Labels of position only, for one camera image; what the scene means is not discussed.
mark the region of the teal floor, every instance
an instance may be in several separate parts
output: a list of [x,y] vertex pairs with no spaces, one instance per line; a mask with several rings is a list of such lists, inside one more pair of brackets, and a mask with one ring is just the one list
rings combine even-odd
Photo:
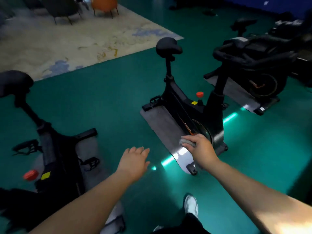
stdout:
[[[119,0],[139,15],[183,36],[172,71],[181,89],[195,98],[197,91],[212,90],[203,75],[220,65],[212,50],[234,36],[229,25],[238,17],[255,17],[250,32],[263,33],[273,24],[266,15],[223,8],[217,17],[205,16],[201,8],[169,11],[167,0]],[[151,149],[149,160],[156,171],[130,187],[122,198],[127,234],[149,233],[157,225],[174,224],[186,192],[199,204],[199,219],[213,234],[254,234],[259,231],[220,184],[209,174],[192,177],[174,161],[165,168],[161,161],[169,152],[139,111],[151,97],[164,90],[164,60],[155,49],[138,52],[91,67],[36,82],[28,95],[33,109],[63,134],[73,135],[95,127],[101,155],[115,171],[123,151],[131,146]],[[220,158],[246,175],[283,193],[304,197],[311,173],[312,94],[290,78],[281,101],[262,117],[230,107],[224,117],[238,116],[225,124],[229,150]],[[13,107],[13,97],[0,100],[0,187],[33,189],[23,181],[35,155],[11,156],[11,147],[37,138],[33,123]],[[6,220],[0,219],[0,232]]]

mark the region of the yellow label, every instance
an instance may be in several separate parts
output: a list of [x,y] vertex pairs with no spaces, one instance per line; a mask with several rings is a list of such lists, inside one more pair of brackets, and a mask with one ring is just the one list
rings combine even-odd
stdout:
[[49,178],[49,177],[50,177],[50,173],[51,173],[51,172],[47,172],[47,173],[42,174],[41,180],[44,180],[44,179]]

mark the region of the beige rug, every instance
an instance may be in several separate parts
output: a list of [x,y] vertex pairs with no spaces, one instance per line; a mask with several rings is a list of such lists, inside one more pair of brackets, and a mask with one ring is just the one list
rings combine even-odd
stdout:
[[119,15],[83,9],[56,18],[20,10],[0,29],[0,71],[21,70],[40,80],[156,46],[159,39],[181,36],[119,5]]

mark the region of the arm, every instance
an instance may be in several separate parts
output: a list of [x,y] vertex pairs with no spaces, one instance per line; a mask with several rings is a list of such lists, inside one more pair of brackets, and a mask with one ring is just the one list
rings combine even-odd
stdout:
[[117,171],[43,221],[31,234],[100,233],[127,188],[146,172],[149,149],[126,149]]
[[206,171],[214,176],[263,233],[312,233],[312,207],[257,182],[219,160],[201,134],[184,136],[196,143],[183,144]]

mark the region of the black saddle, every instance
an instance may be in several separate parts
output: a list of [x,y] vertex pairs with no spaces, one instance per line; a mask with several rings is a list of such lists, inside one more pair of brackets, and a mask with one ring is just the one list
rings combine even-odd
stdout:
[[0,73],[0,98],[10,94],[19,95],[29,93],[33,86],[33,79],[26,73],[18,70],[8,70]]
[[249,25],[253,25],[257,23],[258,20],[255,19],[245,19],[245,18],[240,18],[237,19],[234,24],[231,25],[232,31],[237,31],[240,29],[245,29]]
[[158,41],[156,52],[162,58],[171,58],[173,54],[181,54],[183,51],[174,38],[166,37]]

